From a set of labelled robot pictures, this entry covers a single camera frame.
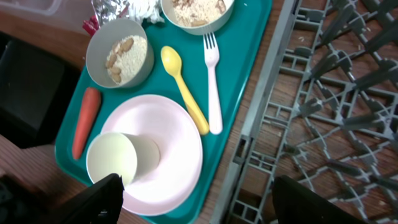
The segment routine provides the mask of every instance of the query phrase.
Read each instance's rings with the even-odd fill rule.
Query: gray dish rack
[[[385,163],[377,156],[387,150],[398,154],[398,62],[378,54],[379,49],[390,43],[398,45],[398,19],[390,13],[391,9],[398,7],[398,1],[327,0],[323,9],[302,7],[302,1],[285,0],[280,12],[210,223],[277,223],[275,217],[267,217],[263,211],[270,200],[277,168],[287,159],[299,173],[295,179],[318,194],[322,192],[317,192],[313,181],[331,172],[341,187],[333,196],[326,198],[330,202],[351,203],[358,216],[369,223],[398,222],[398,169],[388,174],[380,172],[381,164],[385,166]],[[368,11],[358,10],[359,3]],[[331,14],[335,15],[334,18],[325,25],[325,18]],[[370,31],[367,23],[371,21],[377,21],[382,29],[367,39],[364,33]],[[315,38],[311,46],[288,49],[294,30],[313,32]],[[360,41],[358,50],[348,52],[336,48],[335,40],[349,33]],[[322,52],[322,56],[314,60],[317,52]],[[353,63],[365,55],[377,67],[359,76]],[[328,75],[336,70],[343,75]],[[280,74],[299,80],[292,106],[272,100]],[[392,89],[377,87],[385,82]],[[356,113],[358,101],[367,112]],[[301,120],[310,133],[309,138],[300,142],[288,138],[296,120]],[[332,128],[322,128],[318,123]],[[259,151],[255,147],[264,134],[264,124],[280,130],[277,133],[280,141],[274,153],[267,153],[266,149]],[[329,139],[336,133],[344,137],[342,145],[347,142],[347,146],[339,146],[336,142],[331,144]],[[333,151],[339,147],[339,150],[351,152],[336,159]],[[313,150],[308,148],[315,148],[326,162],[309,169],[304,164],[316,156],[312,156]],[[268,176],[257,203],[239,199],[248,169]],[[391,211],[381,217],[369,218],[364,198],[374,189],[380,191]]]

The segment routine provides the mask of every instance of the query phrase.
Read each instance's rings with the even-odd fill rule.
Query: gray bowl
[[[112,45],[129,35],[139,35],[147,40],[147,53],[137,75],[128,82],[119,85],[108,75],[105,67],[106,57]],[[150,74],[154,66],[154,50],[150,45],[145,30],[135,21],[116,19],[102,26],[91,38],[86,53],[86,66],[91,79],[104,88],[127,88],[139,85]]]

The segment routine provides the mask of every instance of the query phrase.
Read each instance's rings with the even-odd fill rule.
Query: bowl
[[[173,1],[172,0],[161,0],[162,3],[162,10],[166,18],[175,26],[183,29],[185,32],[193,35],[203,35],[209,32],[216,32],[220,29],[228,19],[231,17],[232,10],[234,7],[234,0],[224,0],[224,4],[226,6],[226,10],[224,14],[222,14],[218,19],[207,23],[202,26],[197,27],[187,27],[178,24],[177,18],[174,13]]]
[[[144,63],[135,77],[123,84],[115,83],[105,67],[106,57],[116,41],[130,35],[139,35],[147,41],[147,52]],[[142,83],[154,66],[154,50],[150,45],[145,30],[135,21],[115,19],[103,25],[91,38],[86,53],[86,67],[91,79],[104,88],[127,88]]]

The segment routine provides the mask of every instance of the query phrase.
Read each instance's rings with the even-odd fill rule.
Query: food in bowl
[[[180,26],[198,27],[215,21],[226,11],[223,0],[172,0]]]
[[[146,52],[147,41],[139,35],[130,35],[117,41],[105,62],[109,76],[118,85],[128,82],[141,69]]]

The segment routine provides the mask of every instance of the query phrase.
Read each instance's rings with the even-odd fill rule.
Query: foil wrapper
[[[144,20],[153,24],[157,22],[164,22],[160,16],[162,7],[160,0],[129,0],[129,17],[140,24]]]
[[[91,0],[91,3],[100,27],[116,18],[129,17],[128,0]]]

